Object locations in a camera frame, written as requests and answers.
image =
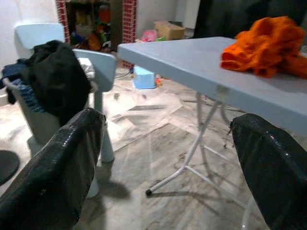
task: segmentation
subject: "cardboard box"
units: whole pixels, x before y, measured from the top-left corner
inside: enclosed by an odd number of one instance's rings
[[[158,37],[165,36],[167,40],[177,40],[184,38],[185,28],[174,25],[168,21],[154,22],[155,30],[158,32]]]

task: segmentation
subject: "floor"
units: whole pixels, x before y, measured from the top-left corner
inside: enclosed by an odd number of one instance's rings
[[[242,208],[220,195],[191,172],[146,198],[149,186],[166,178],[183,163],[197,133],[195,92],[171,80],[154,90],[137,90],[130,76],[115,80],[104,95],[108,130],[115,151],[113,163],[98,163],[100,193],[85,201],[78,230],[238,230]],[[203,97],[204,117],[213,102]],[[228,107],[229,118],[242,114]],[[17,104],[0,109],[0,149],[19,154],[21,168],[30,159],[30,130]],[[217,113],[204,142],[237,161],[229,128]],[[209,168],[203,164],[207,158]],[[223,188],[247,202],[250,192],[241,169],[197,149],[191,163]],[[12,182],[0,186],[0,195]],[[267,229],[257,208],[252,230]]]

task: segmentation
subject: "orange towel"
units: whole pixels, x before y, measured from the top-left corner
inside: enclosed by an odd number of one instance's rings
[[[299,54],[304,36],[304,30],[287,16],[260,19],[249,31],[240,32],[237,42],[224,50],[221,67],[251,69],[265,78],[280,70],[307,78],[307,58]]]

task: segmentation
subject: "blue container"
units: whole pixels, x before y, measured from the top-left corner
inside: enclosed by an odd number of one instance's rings
[[[155,73],[150,72],[142,67],[134,67],[133,83],[137,89],[154,89],[155,85]]]

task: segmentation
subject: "tiled floor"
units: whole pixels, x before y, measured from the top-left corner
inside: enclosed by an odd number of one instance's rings
[[[115,161],[98,164],[100,193],[87,199],[76,229],[84,230],[238,230],[242,208],[216,192],[201,178],[184,172],[151,198],[145,191],[183,163],[197,133],[195,92],[171,80],[154,90],[137,90],[130,77],[115,81],[104,95]],[[204,117],[213,102],[203,98]],[[242,114],[227,108],[229,117]],[[0,109],[0,149],[16,151],[21,168],[29,161],[26,140],[31,133],[18,105]],[[237,161],[229,128],[217,113],[204,142]],[[209,169],[197,149],[191,165],[247,201],[250,192],[240,168],[206,153]],[[12,180],[0,186],[0,195]],[[266,229],[259,211],[252,230]]]

